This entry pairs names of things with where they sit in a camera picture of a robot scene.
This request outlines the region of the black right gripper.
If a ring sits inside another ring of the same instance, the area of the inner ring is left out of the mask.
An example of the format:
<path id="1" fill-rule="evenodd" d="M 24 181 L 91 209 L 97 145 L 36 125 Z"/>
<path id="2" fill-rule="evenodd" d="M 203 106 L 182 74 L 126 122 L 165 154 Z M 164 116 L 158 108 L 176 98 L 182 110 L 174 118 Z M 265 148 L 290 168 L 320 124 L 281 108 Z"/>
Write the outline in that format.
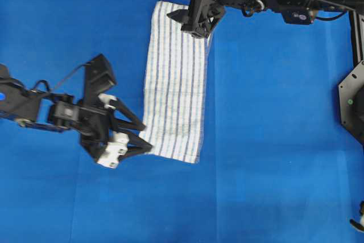
<path id="1" fill-rule="evenodd" d="M 225 9 L 218 0 L 190 0 L 189 6 L 167 14 L 181 24 L 181 31 L 194 38 L 207 39 L 219 23 Z"/>

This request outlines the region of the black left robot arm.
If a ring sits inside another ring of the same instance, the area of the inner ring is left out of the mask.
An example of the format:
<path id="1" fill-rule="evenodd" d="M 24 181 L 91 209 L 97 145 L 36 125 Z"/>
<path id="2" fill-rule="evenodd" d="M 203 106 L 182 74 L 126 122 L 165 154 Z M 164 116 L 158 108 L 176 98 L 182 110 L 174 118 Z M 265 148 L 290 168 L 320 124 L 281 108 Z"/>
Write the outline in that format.
<path id="1" fill-rule="evenodd" d="M 1 65 L 1 118 L 25 128 L 62 133 L 74 130 L 80 145 L 99 165 L 116 168 L 120 161 L 149 152 L 152 144 L 138 135 L 145 126 L 117 97 L 106 94 L 116 84 L 109 67 L 85 64 L 84 96 L 77 103 L 69 94 L 26 89 Z"/>

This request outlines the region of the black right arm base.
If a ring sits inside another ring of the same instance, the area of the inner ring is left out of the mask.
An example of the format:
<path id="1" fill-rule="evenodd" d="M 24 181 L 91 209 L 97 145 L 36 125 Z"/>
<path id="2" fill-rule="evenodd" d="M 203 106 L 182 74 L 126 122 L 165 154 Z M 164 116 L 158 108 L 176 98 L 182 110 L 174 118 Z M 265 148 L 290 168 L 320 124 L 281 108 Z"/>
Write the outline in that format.
<path id="1" fill-rule="evenodd" d="M 363 145 L 363 61 L 339 83 L 341 125 Z"/>

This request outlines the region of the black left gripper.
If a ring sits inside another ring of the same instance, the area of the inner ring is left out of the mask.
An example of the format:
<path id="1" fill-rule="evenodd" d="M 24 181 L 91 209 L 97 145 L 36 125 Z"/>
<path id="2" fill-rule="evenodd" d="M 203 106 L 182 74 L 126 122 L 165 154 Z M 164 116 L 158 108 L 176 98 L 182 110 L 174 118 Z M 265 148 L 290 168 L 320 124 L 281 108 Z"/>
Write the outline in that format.
<path id="1" fill-rule="evenodd" d="M 87 93 L 80 102 L 81 146 L 94 161 L 107 168 L 116 168 L 121 159 L 142 155 L 153 146 L 131 131 L 143 131 L 143 122 L 118 98 L 101 93 Z M 119 111 L 128 120 L 114 116 Z"/>

